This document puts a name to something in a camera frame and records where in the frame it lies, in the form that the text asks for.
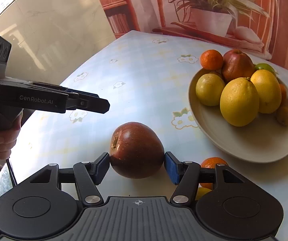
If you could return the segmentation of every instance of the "blue gripper pad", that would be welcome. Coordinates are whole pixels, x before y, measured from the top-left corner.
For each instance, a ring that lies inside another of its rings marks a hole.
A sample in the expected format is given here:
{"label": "blue gripper pad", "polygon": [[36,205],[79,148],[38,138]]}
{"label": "blue gripper pad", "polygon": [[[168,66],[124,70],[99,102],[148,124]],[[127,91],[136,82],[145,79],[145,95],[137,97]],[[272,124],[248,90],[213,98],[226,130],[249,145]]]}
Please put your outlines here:
{"label": "blue gripper pad", "polygon": [[180,183],[180,174],[178,172],[178,168],[176,163],[172,160],[172,158],[167,154],[165,154],[164,158],[164,167],[170,180],[173,182],[174,185],[178,185]]}

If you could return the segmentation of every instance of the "light blue tablecloth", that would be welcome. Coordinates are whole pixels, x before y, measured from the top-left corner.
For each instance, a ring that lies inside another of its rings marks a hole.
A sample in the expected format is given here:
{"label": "light blue tablecloth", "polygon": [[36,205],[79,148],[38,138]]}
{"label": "light blue tablecloth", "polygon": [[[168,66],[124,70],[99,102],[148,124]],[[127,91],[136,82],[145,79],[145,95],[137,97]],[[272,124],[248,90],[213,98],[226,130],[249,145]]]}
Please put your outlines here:
{"label": "light blue tablecloth", "polygon": [[[165,151],[181,161],[201,163],[212,156],[228,164],[276,197],[284,208],[277,234],[288,241],[288,156],[270,164],[252,164],[217,149],[191,116],[188,85],[201,68],[199,56],[207,49],[224,54],[228,48],[197,40],[131,31],[91,57],[63,86],[97,93],[111,108],[106,114],[81,110],[65,114],[36,111],[26,122],[11,155],[17,181],[21,182],[49,163],[61,168],[94,161],[109,152],[115,128],[128,121],[146,124],[155,131]],[[251,56],[254,63],[262,59]],[[288,86],[288,71],[273,65]],[[76,196],[74,186],[63,189]],[[156,175],[131,180],[109,169],[98,186],[107,196],[167,196],[175,189],[164,169]]]}

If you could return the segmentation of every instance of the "yellow lemon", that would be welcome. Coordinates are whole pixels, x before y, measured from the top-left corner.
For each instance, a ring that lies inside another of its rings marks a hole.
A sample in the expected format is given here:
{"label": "yellow lemon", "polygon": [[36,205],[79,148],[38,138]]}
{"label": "yellow lemon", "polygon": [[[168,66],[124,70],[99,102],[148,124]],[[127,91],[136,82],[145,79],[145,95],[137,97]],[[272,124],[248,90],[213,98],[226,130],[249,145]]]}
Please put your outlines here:
{"label": "yellow lemon", "polygon": [[260,97],[260,113],[273,113],[281,104],[281,88],[276,77],[268,70],[257,70],[251,77]]}
{"label": "yellow lemon", "polygon": [[218,75],[208,73],[198,79],[195,91],[202,104],[217,106],[224,87],[225,83]]}
{"label": "yellow lemon", "polygon": [[196,196],[195,196],[195,200],[199,200],[202,196],[204,196],[206,193],[209,193],[210,191],[212,190],[208,188],[198,188]]}
{"label": "yellow lemon", "polygon": [[259,95],[250,78],[237,78],[224,88],[220,99],[221,113],[231,125],[242,127],[255,119]]}

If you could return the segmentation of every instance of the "finger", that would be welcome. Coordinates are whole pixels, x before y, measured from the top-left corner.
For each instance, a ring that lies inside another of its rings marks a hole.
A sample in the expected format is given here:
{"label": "finger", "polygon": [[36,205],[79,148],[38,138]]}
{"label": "finger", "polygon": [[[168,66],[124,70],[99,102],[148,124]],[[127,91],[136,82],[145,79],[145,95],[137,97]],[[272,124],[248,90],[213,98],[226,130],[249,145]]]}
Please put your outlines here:
{"label": "finger", "polygon": [[19,114],[19,116],[15,119],[14,124],[12,126],[13,129],[19,130],[21,128],[21,119],[23,118],[23,112]]}
{"label": "finger", "polygon": [[9,129],[0,131],[0,144],[8,144],[16,140],[20,129]]}
{"label": "finger", "polygon": [[11,154],[11,150],[0,152],[0,159],[8,159]]}
{"label": "finger", "polygon": [[0,152],[11,150],[15,144],[16,144],[16,140],[13,142],[10,142],[8,144],[1,144],[0,145]]}

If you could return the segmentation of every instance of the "apple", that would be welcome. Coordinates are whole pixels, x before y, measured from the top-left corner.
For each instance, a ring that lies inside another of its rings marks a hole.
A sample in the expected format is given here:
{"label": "apple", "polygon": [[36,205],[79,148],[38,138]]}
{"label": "apple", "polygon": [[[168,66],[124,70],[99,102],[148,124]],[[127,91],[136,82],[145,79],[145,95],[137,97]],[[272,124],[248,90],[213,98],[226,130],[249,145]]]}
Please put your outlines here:
{"label": "apple", "polygon": [[239,49],[232,49],[224,54],[222,76],[226,83],[240,77],[251,78],[255,72],[251,58]]}
{"label": "apple", "polygon": [[113,169],[127,178],[140,179],[155,174],[164,161],[164,147],[148,126],[128,122],[111,137],[110,162]]}

